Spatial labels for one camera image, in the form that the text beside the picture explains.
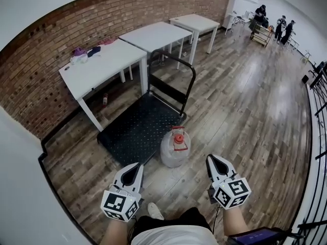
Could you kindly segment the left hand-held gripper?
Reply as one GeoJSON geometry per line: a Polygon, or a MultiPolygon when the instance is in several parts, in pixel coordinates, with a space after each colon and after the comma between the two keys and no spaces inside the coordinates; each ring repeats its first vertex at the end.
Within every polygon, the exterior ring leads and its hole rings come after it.
{"type": "Polygon", "coordinates": [[[137,162],[129,164],[120,169],[114,177],[114,185],[109,190],[104,190],[101,210],[111,219],[122,222],[129,222],[140,208],[141,194],[134,192],[140,191],[143,184],[144,165],[137,162]],[[118,187],[127,186],[132,192],[118,187]]]}

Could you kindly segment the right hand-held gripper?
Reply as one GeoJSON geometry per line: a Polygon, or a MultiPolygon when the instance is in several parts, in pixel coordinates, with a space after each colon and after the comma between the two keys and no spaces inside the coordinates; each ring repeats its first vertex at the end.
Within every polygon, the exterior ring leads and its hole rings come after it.
{"type": "Polygon", "coordinates": [[[210,180],[213,182],[209,188],[211,203],[218,203],[223,209],[228,210],[241,206],[251,194],[251,189],[246,178],[236,174],[234,166],[221,156],[209,154],[206,158],[206,168],[210,180]],[[229,177],[217,181],[221,176],[229,177]]]}

